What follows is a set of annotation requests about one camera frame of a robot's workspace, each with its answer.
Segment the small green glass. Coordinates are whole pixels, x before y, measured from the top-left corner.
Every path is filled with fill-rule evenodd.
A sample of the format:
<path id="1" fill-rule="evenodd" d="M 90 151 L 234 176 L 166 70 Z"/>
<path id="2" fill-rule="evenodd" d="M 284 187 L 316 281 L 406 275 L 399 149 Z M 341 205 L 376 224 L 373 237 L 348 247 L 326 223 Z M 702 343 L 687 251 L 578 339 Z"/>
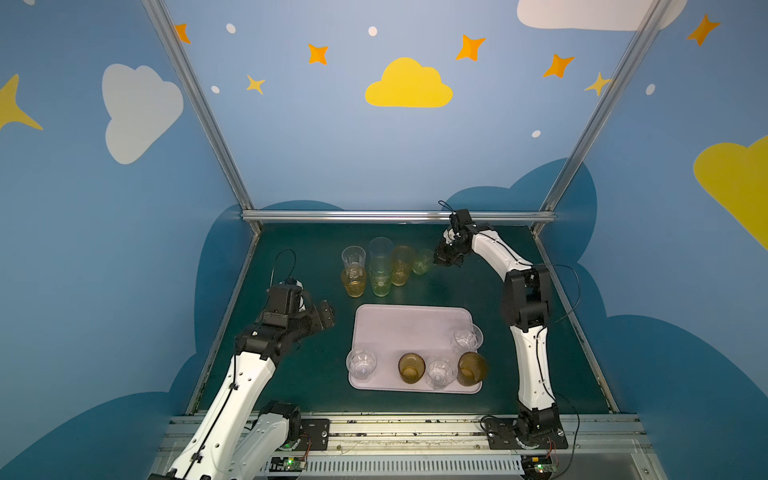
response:
<path id="1" fill-rule="evenodd" d="M 434 265 L 434 252 L 432 249 L 424 248 L 416 252 L 412 264 L 412 272 L 421 276 L 426 274 Z"/>

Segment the orange short glass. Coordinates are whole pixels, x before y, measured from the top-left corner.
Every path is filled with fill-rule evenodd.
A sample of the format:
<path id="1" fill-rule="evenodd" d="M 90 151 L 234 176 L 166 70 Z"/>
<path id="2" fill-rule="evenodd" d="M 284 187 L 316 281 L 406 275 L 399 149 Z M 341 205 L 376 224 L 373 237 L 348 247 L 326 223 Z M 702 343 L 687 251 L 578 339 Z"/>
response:
<path id="1" fill-rule="evenodd" d="M 350 265 L 342 271 L 341 280 L 347 294 L 359 298 L 365 293 L 367 271 L 359 264 Z"/>

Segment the tall orange glass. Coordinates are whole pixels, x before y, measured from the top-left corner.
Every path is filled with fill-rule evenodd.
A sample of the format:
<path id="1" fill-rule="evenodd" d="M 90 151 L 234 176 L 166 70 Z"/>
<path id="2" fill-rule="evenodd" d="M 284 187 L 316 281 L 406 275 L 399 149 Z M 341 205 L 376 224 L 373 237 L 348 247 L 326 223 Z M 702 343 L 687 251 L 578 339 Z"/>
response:
<path id="1" fill-rule="evenodd" d="M 398 245 L 392 251 L 392 276 L 391 283 L 394 286 L 404 286 L 412 273 L 415 261 L 415 250 L 406 245 Z"/>

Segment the clear faceted glass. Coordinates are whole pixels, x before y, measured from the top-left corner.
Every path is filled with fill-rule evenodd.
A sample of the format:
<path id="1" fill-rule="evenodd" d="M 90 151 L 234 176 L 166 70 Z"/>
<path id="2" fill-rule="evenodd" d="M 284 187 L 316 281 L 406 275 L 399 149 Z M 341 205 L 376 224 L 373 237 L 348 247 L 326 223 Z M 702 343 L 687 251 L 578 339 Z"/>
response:
<path id="1" fill-rule="evenodd" d="M 359 383 L 370 381 L 377 368 L 375 353 L 365 348 L 354 348 L 346 357 L 349 377 Z"/>
<path id="2" fill-rule="evenodd" d="M 455 327 L 450 338 L 451 348 L 458 355 L 476 352 L 484 342 L 482 330 L 472 323 Z"/>
<path id="3" fill-rule="evenodd" d="M 366 250 L 361 246 L 352 245 L 346 247 L 341 253 L 344 269 L 365 269 L 366 255 Z"/>
<path id="4" fill-rule="evenodd" d="M 456 380 L 457 360 L 446 354 L 432 355 L 427 359 L 425 374 L 433 389 L 445 389 Z"/>

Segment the dark amber textured glass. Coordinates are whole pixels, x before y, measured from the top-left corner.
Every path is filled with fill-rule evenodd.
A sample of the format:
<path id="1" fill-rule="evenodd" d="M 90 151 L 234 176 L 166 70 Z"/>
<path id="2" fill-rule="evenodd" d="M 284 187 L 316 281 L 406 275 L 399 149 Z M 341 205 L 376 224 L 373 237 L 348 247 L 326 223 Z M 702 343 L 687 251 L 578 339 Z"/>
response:
<path id="1" fill-rule="evenodd" d="M 415 384 L 421 380 L 426 370 L 424 359 L 413 352 L 405 353 L 398 360 L 400 379 L 406 384 Z"/>
<path id="2" fill-rule="evenodd" d="M 458 360 L 457 381 L 462 386 L 474 386 L 481 383 L 488 374 L 486 359 L 477 352 L 465 352 Z"/>

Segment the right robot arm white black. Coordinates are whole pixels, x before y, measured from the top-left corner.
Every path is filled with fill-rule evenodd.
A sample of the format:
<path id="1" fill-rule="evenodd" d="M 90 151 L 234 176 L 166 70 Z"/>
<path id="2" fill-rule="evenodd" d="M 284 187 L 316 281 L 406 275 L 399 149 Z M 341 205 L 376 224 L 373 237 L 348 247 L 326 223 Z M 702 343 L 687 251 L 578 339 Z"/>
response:
<path id="1" fill-rule="evenodd" d="M 547 354 L 550 272 L 514 251 L 497 231 L 477 224 L 446 229 L 434 261 L 459 264 L 469 253 L 484 259 L 503 281 L 500 312 L 514 338 L 519 377 L 514 432 L 521 445 L 534 448 L 562 429 Z"/>

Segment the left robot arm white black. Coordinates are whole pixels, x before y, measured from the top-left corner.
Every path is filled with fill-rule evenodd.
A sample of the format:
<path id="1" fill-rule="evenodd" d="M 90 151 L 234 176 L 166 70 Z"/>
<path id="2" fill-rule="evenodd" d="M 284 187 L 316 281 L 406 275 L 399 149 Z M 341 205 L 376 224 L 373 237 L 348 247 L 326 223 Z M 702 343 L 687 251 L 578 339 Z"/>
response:
<path id="1" fill-rule="evenodd" d="M 289 278 L 267 290 L 256 321 L 236 337 L 222 385 L 191 440 L 166 472 L 151 479 L 254 479 L 283 446 L 301 436 L 295 404 L 271 401 L 256 423 L 253 407 L 296 343 L 335 324 L 328 301 L 318 303 Z"/>

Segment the tall green glass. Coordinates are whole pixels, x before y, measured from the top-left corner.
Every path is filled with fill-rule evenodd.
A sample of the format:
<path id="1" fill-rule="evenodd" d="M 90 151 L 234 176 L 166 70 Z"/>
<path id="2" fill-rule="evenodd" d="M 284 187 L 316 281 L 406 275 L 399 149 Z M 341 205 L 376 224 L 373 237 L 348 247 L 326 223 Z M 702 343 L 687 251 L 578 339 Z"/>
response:
<path id="1" fill-rule="evenodd" d="M 369 278 L 373 294 L 386 297 L 392 287 L 392 267 L 389 263 L 376 263 L 369 267 Z"/>

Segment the tall clear bluish glass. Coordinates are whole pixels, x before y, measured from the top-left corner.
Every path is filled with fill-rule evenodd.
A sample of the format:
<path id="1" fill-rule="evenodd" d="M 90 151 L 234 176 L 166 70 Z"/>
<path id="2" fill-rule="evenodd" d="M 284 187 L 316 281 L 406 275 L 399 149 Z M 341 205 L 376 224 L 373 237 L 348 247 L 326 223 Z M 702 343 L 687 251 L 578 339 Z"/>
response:
<path id="1" fill-rule="evenodd" d="M 373 275 L 390 275 L 394 243 L 387 237 L 379 236 L 368 244 L 368 270 Z"/>

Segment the left controller board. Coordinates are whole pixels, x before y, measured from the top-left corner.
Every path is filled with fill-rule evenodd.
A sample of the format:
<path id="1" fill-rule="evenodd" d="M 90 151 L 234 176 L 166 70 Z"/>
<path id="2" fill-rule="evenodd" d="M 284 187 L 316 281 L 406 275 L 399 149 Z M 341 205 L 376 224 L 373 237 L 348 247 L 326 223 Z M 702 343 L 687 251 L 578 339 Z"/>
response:
<path id="1" fill-rule="evenodd" d="M 269 463 L 268 472 L 277 473 L 302 473 L 307 466 L 307 461 L 299 457 L 273 457 Z"/>

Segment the controller board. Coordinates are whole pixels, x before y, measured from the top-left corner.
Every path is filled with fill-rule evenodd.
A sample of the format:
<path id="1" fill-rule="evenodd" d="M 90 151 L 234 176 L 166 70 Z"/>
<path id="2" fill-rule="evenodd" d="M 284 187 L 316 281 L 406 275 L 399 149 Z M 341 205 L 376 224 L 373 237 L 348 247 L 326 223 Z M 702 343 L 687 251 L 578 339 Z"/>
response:
<path id="1" fill-rule="evenodd" d="M 550 480 L 556 471 L 556 465 L 550 457 L 522 456 L 520 463 L 524 480 Z"/>
<path id="2" fill-rule="evenodd" d="M 302 473 L 307 466 L 307 461 L 299 457 L 273 457 L 269 463 L 268 472 L 277 473 Z"/>

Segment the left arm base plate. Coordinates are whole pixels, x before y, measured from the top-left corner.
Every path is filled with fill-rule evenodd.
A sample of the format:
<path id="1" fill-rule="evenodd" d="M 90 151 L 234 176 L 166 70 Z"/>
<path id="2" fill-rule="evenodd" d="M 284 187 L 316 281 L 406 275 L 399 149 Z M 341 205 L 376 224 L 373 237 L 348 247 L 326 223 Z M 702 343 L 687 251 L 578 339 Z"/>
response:
<path id="1" fill-rule="evenodd" d="M 330 438 L 330 420 L 310 418 L 301 421 L 298 437 L 289 440 L 280 450 L 289 452 L 326 451 Z"/>

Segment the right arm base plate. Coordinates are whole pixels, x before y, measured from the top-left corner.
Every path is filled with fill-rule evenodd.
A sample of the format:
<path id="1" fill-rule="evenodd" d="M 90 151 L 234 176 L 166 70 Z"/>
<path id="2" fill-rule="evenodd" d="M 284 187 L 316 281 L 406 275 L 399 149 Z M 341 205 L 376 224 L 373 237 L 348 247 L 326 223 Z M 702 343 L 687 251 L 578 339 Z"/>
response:
<path id="1" fill-rule="evenodd" d="M 521 440 L 515 432 L 515 423 L 516 419 L 513 417 L 492 415 L 484 415 L 479 420 L 479 426 L 491 450 L 560 450 L 569 447 L 562 429 L 545 434 L 539 439 Z"/>

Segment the aluminium frame post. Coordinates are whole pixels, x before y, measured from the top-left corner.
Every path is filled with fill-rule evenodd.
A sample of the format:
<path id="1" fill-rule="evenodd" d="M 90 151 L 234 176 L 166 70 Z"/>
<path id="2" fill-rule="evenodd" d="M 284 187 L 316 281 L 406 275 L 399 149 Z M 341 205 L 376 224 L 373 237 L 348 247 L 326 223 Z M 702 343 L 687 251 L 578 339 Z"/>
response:
<path id="1" fill-rule="evenodd" d="M 165 2 L 160 0 L 142 0 L 141 3 L 179 77 L 183 90 L 240 205 L 241 218 L 250 226 L 253 233 L 259 236 L 261 234 L 260 223 L 254 220 L 246 220 L 244 217 L 244 213 L 253 208 L 251 197 L 219 125 L 215 120 Z"/>
<path id="2" fill-rule="evenodd" d="M 598 103 L 590 115 L 584 130 L 539 209 L 539 212 L 550 222 L 555 221 L 557 206 L 573 182 L 625 89 L 631 82 L 634 73 L 642 63 L 658 33 L 662 30 L 661 24 L 671 5 L 671 0 L 655 0 L 650 3 L 645 16 L 640 21 L 637 30 L 613 72 L 612 80 L 607 85 L 604 93 L 600 95 Z"/>

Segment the aluminium frame left post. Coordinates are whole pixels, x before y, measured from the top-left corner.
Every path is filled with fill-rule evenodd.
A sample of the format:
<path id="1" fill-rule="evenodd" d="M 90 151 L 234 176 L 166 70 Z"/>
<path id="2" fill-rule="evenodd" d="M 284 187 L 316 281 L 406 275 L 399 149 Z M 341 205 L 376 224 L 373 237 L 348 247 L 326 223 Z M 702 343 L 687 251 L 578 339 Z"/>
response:
<path id="1" fill-rule="evenodd" d="M 250 226 L 253 233 L 259 236 L 261 234 L 260 223 L 254 220 L 246 220 L 244 217 L 244 213 L 253 208 L 251 197 L 219 125 L 215 120 L 165 2 L 160 0 L 142 0 L 141 3 L 179 77 L 183 90 L 240 205 L 241 218 Z"/>

